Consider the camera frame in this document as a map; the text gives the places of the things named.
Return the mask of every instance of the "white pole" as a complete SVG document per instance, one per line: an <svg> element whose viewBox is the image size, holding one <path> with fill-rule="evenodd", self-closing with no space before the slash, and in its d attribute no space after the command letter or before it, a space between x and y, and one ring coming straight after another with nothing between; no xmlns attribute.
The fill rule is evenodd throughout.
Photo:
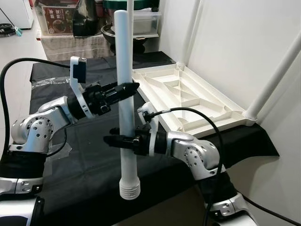
<svg viewBox="0 0 301 226"><path fill-rule="evenodd" d="M202 7L203 7L202 0L195 0L192 9L193 11L191 13L190 21L188 24L188 29L183 43L182 55L179 62L177 62L177 64L181 67L184 67L185 65L188 64L191 51L192 51L192 46L194 44L196 33L198 31L198 25L201 19Z"/></svg>
<svg viewBox="0 0 301 226"><path fill-rule="evenodd" d="M132 82L132 55L131 38L129 33L128 12L118 10L114 13L115 44L117 62L118 84ZM120 134L125 136L135 135L134 98L129 97L119 102L119 127ZM133 150L120 149L121 155L121 180L119 182L120 196L132 200L140 194L140 180L137 176L137 158Z"/></svg>
<svg viewBox="0 0 301 226"><path fill-rule="evenodd" d="M301 31L299 32L296 39L291 44L290 48L286 52L285 56L281 60L277 69L275 70L273 76L270 78L268 83L266 84L263 91L258 95L258 97L251 103L249 108L243 112L243 115L251 120L257 119L257 114L262 109L264 104L267 102L287 70L292 65L295 58L298 56L301 51Z"/></svg>

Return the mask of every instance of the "silver robotic arm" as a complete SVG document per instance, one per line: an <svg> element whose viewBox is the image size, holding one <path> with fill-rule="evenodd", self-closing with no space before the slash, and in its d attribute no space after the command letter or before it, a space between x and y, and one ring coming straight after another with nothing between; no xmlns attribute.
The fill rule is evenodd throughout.
<svg viewBox="0 0 301 226"><path fill-rule="evenodd" d="M243 196L234 188L224 166L218 189L214 191L220 159L214 144L183 132L159 132L156 117L149 122L145 119L147 114L153 112L155 111L150 103L138 109L144 126L136 129L135 137L119 135L118 129L111 129L110 133L113 135L104 137L105 142L110 146L133 149L138 155L153 156L154 153L160 153L183 161L191 170L206 207L213 197L209 214L216 222L215 226L257 226Z"/></svg>
<svg viewBox="0 0 301 226"><path fill-rule="evenodd" d="M45 103L36 113L13 124L13 143L0 160L1 226L38 224L44 200L35 194L42 190L44 162L53 135L81 118L109 112L112 104L134 95L139 87L138 83L93 83L83 89L79 82L84 83L85 77L86 60L73 56L70 86L74 96Z"/></svg>

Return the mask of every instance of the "white shelf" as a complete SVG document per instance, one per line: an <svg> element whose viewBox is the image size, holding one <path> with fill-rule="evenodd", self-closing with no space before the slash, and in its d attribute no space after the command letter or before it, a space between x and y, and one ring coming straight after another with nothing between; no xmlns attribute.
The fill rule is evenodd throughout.
<svg viewBox="0 0 301 226"><path fill-rule="evenodd" d="M136 69L133 79L140 83L140 95L145 101L150 101L157 111L190 107L210 117L220 130L254 123L242 115L243 108L188 67L182 70L174 64ZM159 121L166 131L187 132L197 138L214 133L205 119L188 111L160 115Z"/></svg>

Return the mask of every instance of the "floor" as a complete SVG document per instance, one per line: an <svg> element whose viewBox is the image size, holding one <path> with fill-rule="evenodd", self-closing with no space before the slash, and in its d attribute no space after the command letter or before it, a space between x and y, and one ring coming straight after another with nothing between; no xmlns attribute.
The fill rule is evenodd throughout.
<svg viewBox="0 0 301 226"><path fill-rule="evenodd" d="M23 30L23 35L0 38L0 68L2 69L11 60L21 57L33 57L46 59L46 55L40 41L36 40L39 23L33 22L32 29ZM5 93L8 103L10 125L16 119L28 115L29 101L31 97L32 62L20 62L12 66L5 78ZM0 106L0 156L4 143L4 115Z"/></svg>
<svg viewBox="0 0 301 226"><path fill-rule="evenodd" d="M38 21L35 20L32 29L24 30L22 37L11 36L0 39L0 69L16 58L33 57L46 59L41 42L36 40L38 28ZM27 116L29 113L31 97L29 78L31 69L32 62L18 63L11 67L6 75L5 92L10 125L19 117ZM4 143L4 130L4 115L2 106L0 106L0 156ZM202 198L197 189L193 187L114 226L201 225L203 212Z"/></svg>

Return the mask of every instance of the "table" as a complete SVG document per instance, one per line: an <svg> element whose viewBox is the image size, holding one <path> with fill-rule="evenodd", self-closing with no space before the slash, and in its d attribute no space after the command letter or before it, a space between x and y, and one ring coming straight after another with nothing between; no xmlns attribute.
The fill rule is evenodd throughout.
<svg viewBox="0 0 301 226"><path fill-rule="evenodd" d="M134 55L133 67L144 68L174 63L162 52ZM68 77L69 70L52 65L33 65L31 82ZM87 60L87 84L115 82L116 59L105 57ZM72 95L68 82L34 86L30 113L39 106L61 96ZM137 94L134 96L135 110L144 104ZM135 114L135 123L140 120ZM134 201L125 201L119 196L118 183L121 178L119 149L108 147L102 140L111 128L118 127L118 105L112 111L94 120L82 119L67 128L67 142L72 151L69 157L53 162L53 173L45 178L40 196L45 199L43 225L113 225L137 214L163 200L194 185L189 168L183 162L163 155L138 156L138 176L141 195ZM225 130L222 136L226 148L225 166L251 156L278 156L267 133L259 125L239 126ZM216 135L204 137L217 147ZM63 132L56 133L54 143L63 140Z"/></svg>

